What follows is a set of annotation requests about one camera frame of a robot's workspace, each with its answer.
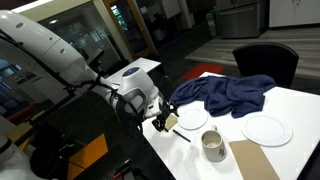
door frame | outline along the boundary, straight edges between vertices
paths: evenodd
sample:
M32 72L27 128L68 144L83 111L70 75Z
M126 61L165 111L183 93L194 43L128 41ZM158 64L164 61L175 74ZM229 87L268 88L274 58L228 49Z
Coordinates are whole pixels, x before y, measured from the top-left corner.
M147 48L144 49L143 51L141 52L138 52L138 53L135 53L131 47L131 44L129 43L126 35L124 34L121 26L119 25L118 23L118 20L116 18L116 16L113 14L112 10L111 10L111 6L110 4L114 3L114 2L117 2L119 0L103 0L103 4L105 5L107 11L109 12L114 24L116 25L118 31L120 32L126 46L128 47L129 51L130 51L130 54L131 56L134 58L134 59L138 59L140 57L146 57L152 53L156 53L156 49L154 47L154 44L152 42L152 39L149 35L149 32L148 32L148 29L145 27L145 24L144 24L144 21L143 19L141 18L140 14L139 14L139 11L137 10L137 7L136 7L136 4L135 2L133 2L133 0L126 0L127 4L129 5L130 9L131 9L131 12L132 12L132 15L133 15L133 18L135 19L135 21L137 22L137 25L138 27L140 28L140 32L142 34L142 37L147 45Z

white plate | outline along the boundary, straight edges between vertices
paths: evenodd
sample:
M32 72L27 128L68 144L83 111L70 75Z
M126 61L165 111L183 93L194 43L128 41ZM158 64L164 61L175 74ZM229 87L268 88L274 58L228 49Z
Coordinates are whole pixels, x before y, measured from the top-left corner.
M263 146L280 146L292 137L292 129L287 122L263 115L248 119L241 130L248 139Z
M189 109L178 118L178 123L183 129L194 130L203 126L208 119L208 112L204 109Z

white mug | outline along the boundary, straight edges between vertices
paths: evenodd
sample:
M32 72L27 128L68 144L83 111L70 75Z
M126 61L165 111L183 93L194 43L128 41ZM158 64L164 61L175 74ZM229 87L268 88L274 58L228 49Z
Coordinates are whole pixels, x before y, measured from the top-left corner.
M206 131L201 136L202 147L209 161L220 162L227 155L226 147L221 135L218 133L217 126L212 130Z

glass door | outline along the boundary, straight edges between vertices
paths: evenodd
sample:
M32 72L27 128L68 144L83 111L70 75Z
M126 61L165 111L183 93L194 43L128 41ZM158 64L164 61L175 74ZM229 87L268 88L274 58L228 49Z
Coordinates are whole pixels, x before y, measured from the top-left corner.
M146 57L155 52L132 0L104 0L103 2L134 58Z

kitchen cabinet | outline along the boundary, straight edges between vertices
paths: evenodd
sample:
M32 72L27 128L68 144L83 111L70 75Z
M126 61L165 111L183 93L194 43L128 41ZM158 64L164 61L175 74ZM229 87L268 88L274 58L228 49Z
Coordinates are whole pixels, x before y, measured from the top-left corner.
M319 0L270 0L270 27L320 23Z

